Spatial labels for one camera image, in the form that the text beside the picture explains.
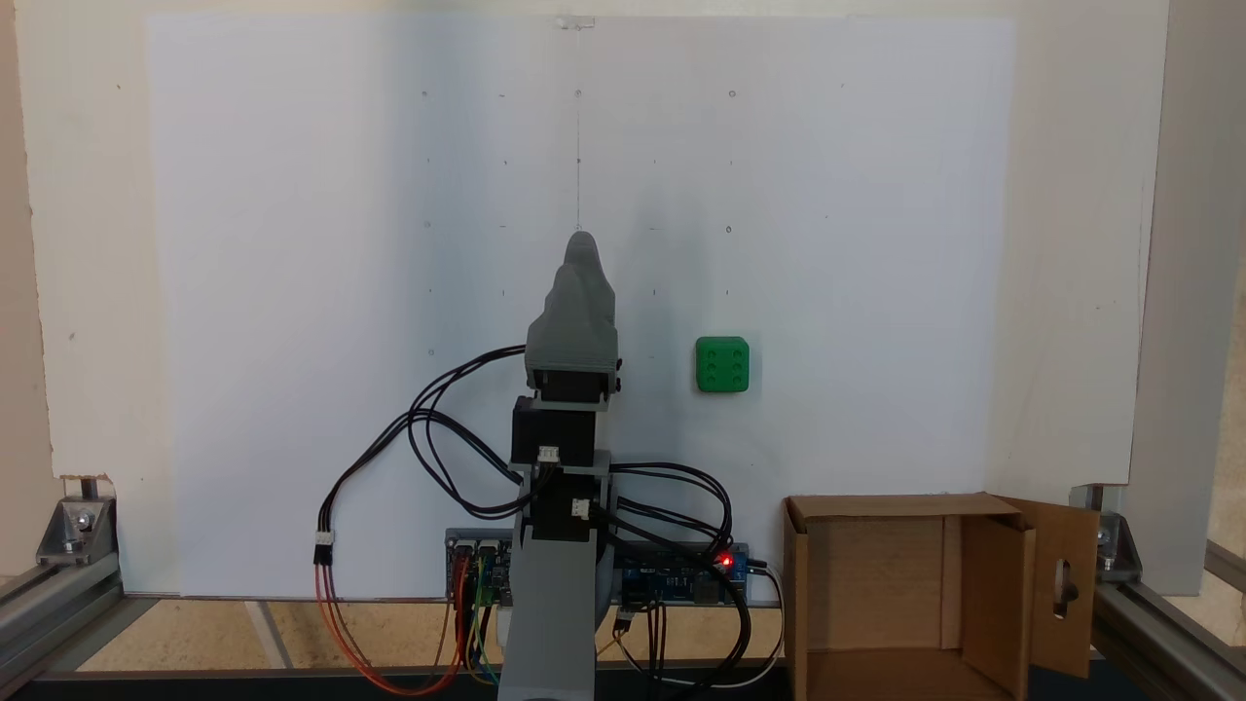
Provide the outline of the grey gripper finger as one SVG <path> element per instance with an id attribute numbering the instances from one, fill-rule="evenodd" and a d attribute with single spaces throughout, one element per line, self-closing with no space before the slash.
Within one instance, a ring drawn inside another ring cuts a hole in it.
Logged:
<path id="1" fill-rule="evenodd" d="M 545 298 L 545 308 L 535 322 L 530 324 L 530 342 L 559 342 L 569 326 L 579 319 L 579 274 L 574 265 L 574 245 L 578 232 L 567 242 L 564 261 L 554 274 L 554 281 Z"/>
<path id="2" fill-rule="evenodd" d="M 606 342 L 606 339 L 617 342 L 617 298 L 606 279 L 596 237 L 589 232 L 574 234 L 574 275 L 579 281 L 577 332 L 582 337 L 596 337 L 597 342 Z"/>

